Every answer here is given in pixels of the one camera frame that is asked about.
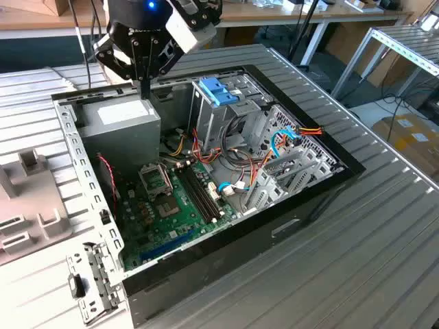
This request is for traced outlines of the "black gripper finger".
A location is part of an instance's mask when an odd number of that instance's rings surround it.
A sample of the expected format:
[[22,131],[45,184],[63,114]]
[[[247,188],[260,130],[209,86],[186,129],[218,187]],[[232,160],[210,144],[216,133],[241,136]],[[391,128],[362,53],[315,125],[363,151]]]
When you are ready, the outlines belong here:
[[150,98],[151,81],[167,74],[182,57],[182,49],[172,38],[151,38],[150,48],[144,59],[143,99]]
[[124,80],[132,80],[141,99],[146,99],[146,77],[143,58],[136,57],[135,46],[132,46],[133,58],[125,63],[116,57],[113,49],[114,42],[109,35],[104,35],[94,44],[94,55],[98,62],[109,68]]

